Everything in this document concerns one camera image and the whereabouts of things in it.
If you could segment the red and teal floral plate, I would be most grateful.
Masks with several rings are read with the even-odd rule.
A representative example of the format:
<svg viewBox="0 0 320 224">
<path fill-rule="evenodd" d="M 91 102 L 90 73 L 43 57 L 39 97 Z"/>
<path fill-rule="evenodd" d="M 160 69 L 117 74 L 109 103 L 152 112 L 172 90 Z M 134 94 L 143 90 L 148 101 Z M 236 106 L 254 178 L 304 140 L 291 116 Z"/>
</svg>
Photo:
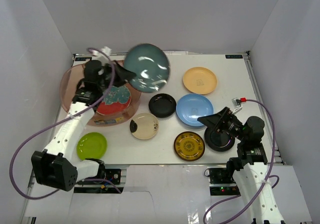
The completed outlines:
<svg viewBox="0 0 320 224">
<path fill-rule="evenodd" d="M 100 115 L 111 115 L 126 109 L 131 102 L 131 93 L 126 86 L 113 86 L 108 95 L 102 100 L 97 108 Z"/>
</svg>

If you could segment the dark teal ceramic plate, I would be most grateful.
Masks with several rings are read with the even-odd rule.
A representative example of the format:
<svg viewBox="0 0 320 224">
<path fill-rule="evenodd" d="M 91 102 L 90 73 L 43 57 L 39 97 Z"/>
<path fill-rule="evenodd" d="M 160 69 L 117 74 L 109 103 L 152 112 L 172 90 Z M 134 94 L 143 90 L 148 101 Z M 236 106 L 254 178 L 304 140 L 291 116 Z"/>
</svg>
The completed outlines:
<svg viewBox="0 0 320 224">
<path fill-rule="evenodd" d="M 136 74 L 129 81 L 136 90 L 154 93 L 162 89 L 170 77 L 171 65 L 166 54 L 152 44 L 138 44 L 126 54 L 123 67 Z"/>
</svg>

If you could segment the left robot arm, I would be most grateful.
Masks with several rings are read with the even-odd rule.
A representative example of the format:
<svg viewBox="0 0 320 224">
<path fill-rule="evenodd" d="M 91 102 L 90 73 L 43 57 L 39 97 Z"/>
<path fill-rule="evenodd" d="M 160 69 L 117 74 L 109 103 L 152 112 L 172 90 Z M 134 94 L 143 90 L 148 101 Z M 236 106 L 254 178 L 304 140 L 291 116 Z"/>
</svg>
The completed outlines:
<svg viewBox="0 0 320 224">
<path fill-rule="evenodd" d="M 87 158 L 72 164 L 71 158 L 84 128 L 95 115 L 96 106 L 113 86 L 120 87 L 136 77 L 136 73 L 117 61 L 102 64 L 91 60 L 83 65 L 82 72 L 65 122 L 43 151 L 35 151 L 31 156 L 37 183 L 64 191 L 70 191 L 77 182 L 87 178 L 94 183 L 104 181 L 106 171 L 102 160 Z"/>
</svg>

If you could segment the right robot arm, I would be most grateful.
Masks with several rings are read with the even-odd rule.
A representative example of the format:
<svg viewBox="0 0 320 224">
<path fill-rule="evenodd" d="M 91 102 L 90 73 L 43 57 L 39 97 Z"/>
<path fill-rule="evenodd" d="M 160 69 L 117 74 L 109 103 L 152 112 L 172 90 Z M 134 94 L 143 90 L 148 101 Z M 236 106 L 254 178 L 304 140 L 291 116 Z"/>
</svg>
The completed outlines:
<svg viewBox="0 0 320 224">
<path fill-rule="evenodd" d="M 250 116 L 241 123 L 228 107 L 198 121 L 215 133 L 227 133 L 239 140 L 237 157 L 229 159 L 225 172 L 227 180 L 236 183 L 245 206 L 224 222 L 230 223 L 247 213 L 249 223 L 284 223 L 269 181 L 274 158 L 267 158 L 262 144 L 264 121 Z"/>
</svg>

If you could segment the pink translucent plastic bin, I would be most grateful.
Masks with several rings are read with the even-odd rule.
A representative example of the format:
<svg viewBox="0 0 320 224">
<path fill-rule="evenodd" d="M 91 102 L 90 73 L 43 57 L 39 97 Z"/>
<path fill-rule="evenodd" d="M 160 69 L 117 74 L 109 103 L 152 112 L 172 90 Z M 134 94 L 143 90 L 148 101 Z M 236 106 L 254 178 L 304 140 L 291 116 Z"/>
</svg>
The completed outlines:
<svg viewBox="0 0 320 224">
<path fill-rule="evenodd" d="M 80 79 L 84 77 L 83 70 L 85 63 L 74 63 L 73 66 L 65 72 L 62 77 L 59 95 L 62 108 L 67 112 L 75 95 L 76 86 Z M 137 112 L 140 105 L 141 92 L 134 89 L 130 84 L 125 84 L 131 94 L 131 102 L 129 106 L 121 112 L 111 115 L 100 115 L 97 112 L 88 122 L 90 126 L 112 126 L 126 122 L 132 118 Z"/>
</svg>

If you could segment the black plate with iridescent rim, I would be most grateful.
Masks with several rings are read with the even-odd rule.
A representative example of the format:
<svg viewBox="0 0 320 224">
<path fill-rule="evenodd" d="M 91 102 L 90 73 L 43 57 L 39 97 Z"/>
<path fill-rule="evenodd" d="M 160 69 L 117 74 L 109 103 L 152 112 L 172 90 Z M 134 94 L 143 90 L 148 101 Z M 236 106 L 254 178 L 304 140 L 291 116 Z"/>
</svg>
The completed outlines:
<svg viewBox="0 0 320 224">
<path fill-rule="evenodd" d="M 204 132 L 204 138 L 208 147 L 216 152 L 229 151 L 235 144 L 235 138 L 228 133 L 216 133 L 208 127 Z"/>
</svg>

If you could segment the brown and yellow patterned plate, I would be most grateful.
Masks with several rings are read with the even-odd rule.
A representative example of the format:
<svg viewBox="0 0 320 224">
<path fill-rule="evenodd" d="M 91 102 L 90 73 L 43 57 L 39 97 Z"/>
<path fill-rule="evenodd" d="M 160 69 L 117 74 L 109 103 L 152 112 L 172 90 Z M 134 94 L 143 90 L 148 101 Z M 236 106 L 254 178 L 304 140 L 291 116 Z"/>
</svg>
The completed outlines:
<svg viewBox="0 0 320 224">
<path fill-rule="evenodd" d="M 184 161 L 197 161 L 205 153 L 205 142 L 195 132 L 180 133 L 173 142 L 176 155 Z"/>
</svg>

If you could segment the light blue plate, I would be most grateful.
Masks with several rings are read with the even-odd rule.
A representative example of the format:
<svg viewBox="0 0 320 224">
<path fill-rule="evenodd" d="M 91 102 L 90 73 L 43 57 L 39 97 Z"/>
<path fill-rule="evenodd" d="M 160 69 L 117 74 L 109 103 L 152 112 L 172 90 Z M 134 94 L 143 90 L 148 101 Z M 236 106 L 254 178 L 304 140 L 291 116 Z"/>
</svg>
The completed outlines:
<svg viewBox="0 0 320 224">
<path fill-rule="evenodd" d="M 211 101 L 203 95 L 187 94 L 176 105 L 176 114 L 180 121 L 191 127 L 202 127 L 198 118 L 212 115 L 214 108 Z"/>
</svg>

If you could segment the black glossy plate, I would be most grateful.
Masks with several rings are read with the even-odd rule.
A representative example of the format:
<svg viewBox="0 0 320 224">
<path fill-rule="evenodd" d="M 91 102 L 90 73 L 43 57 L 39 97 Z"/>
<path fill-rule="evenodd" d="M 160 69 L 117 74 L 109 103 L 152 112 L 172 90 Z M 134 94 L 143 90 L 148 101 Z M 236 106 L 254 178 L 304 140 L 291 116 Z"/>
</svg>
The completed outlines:
<svg viewBox="0 0 320 224">
<path fill-rule="evenodd" d="M 165 93 L 154 95 L 148 103 L 149 111 L 157 118 L 167 118 L 173 115 L 176 105 L 175 99 Z"/>
</svg>

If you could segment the cream plate with black patch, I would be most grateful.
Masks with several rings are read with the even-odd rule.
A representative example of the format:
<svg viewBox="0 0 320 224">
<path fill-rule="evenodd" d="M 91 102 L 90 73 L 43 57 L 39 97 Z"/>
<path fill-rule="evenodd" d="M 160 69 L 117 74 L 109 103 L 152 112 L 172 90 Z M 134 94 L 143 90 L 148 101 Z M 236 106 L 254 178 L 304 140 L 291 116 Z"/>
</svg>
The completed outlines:
<svg viewBox="0 0 320 224">
<path fill-rule="evenodd" d="M 137 114 L 130 121 L 129 129 L 135 138 L 139 140 L 148 140 L 157 134 L 159 130 L 159 121 L 150 113 Z"/>
</svg>

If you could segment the lime green plate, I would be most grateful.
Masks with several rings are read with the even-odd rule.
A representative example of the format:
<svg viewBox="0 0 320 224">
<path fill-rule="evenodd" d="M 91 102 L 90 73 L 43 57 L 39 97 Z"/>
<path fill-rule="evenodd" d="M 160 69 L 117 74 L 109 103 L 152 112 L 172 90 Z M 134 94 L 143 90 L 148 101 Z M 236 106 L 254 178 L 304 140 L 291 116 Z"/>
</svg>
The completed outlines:
<svg viewBox="0 0 320 224">
<path fill-rule="evenodd" d="M 77 143 L 77 156 L 81 160 L 87 158 L 101 159 L 106 153 L 107 144 L 107 139 L 101 133 L 87 133 Z"/>
</svg>

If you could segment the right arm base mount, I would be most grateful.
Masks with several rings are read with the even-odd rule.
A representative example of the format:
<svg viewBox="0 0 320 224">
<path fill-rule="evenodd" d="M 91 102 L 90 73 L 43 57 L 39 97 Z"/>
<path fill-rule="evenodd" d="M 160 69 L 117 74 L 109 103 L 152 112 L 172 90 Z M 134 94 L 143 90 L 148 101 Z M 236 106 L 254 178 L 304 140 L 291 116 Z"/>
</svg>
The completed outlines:
<svg viewBox="0 0 320 224">
<path fill-rule="evenodd" d="M 207 168 L 204 176 L 209 179 L 211 196 L 235 196 L 240 191 L 226 168 Z"/>
</svg>

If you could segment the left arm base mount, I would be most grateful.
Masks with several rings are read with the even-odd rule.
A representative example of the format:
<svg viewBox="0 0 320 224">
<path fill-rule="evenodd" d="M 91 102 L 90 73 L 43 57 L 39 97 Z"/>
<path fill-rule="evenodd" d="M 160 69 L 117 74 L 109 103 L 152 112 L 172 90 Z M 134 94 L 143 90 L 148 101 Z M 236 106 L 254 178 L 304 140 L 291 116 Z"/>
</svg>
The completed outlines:
<svg viewBox="0 0 320 224">
<path fill-rule="evenodd" d="M 105 169 L 103 177 L 115 185 L 121 183 L 121 169 Z"/>
</svg>

